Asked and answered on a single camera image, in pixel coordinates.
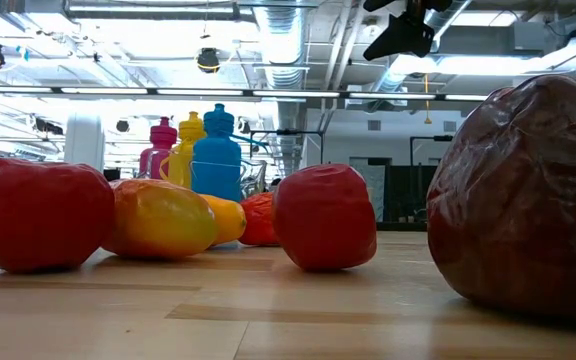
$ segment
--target yellow plastic bottle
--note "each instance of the yellow plastic bottle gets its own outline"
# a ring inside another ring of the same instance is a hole
[[[206,137],[204,123],[195,111],[191,111],[190,118],[179,123],[181,143],[172,149],[172,154],[168,157],[168,176],[165,180],[190,189],[192,182],[190,163],[193,147],[198,140],[204,137]]]

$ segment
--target plastic fruit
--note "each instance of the plastic fruit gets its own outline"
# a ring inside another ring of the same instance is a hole
[[[279,245],[272,228],[272,193],[255,194],[241,202],[246,214],[246,231],[239,238],[245,245]]]
[[[212,212],[215,214],[215,221],[219,232],[213,245],[227,243],[237,240],[246,229],[246,215],[241,205],[234,201],[224,200],[212,195],[200,195],[208,202]]]
[[[102,244],[119,256],[179,260],[206,250],[217,223],[206,200],[164,180],[133,179],[115,186],[116,229]]]
[[[576,81],[537,77],[481,104],[437,169],[428,219],[458,293],[576,320]]]
[[[273,199],[279,243],[299,267],[330,271],[368,262],[377,223],[364,179],[348,165],[317,165],[282,180]]]
[[[112,234],[113,193],[87,165],[0,158],[0,268],[81,265]]]

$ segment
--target bottle cap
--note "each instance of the bottle cap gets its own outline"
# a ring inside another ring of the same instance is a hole
[[[206,136],[204,123],[196,111],[191,111],[188,120],[179,122],[179,138],[201,138]]]
[[[210,134],[232,134],[235,130],[235,117],[226,112],[224,104],[215,104],[215,110],[204,115],[204,130]]]
[[[170,143],[177,142],[177,129],[168,125],[170,119],[167,116],[162,116],[159,125],[150,128],[150,142],[151,143]]]

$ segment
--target wooden surface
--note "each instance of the wooden surface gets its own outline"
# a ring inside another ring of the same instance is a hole
[[[0,272],[0,359],[576,359],[576,329],[462,300],[425,234],[379,240],[372,262],[337,274],[304,274],[279,248]]]

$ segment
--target pink bottle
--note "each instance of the pink bottle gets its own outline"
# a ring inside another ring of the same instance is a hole
[[[159,125],[150,128],[150,142],[153,146],[141,153],[139,158],[140,175],[148,172],[151,179],[161,179],[159,166],[165,158],[170,156],[172,146],[177,142],[177,129],[168,125],[169,120],[162,116]],[[149,159],[151,160],[150,169],[148,169]],[[164,164],[162,170],[168,175],[168,164]]]

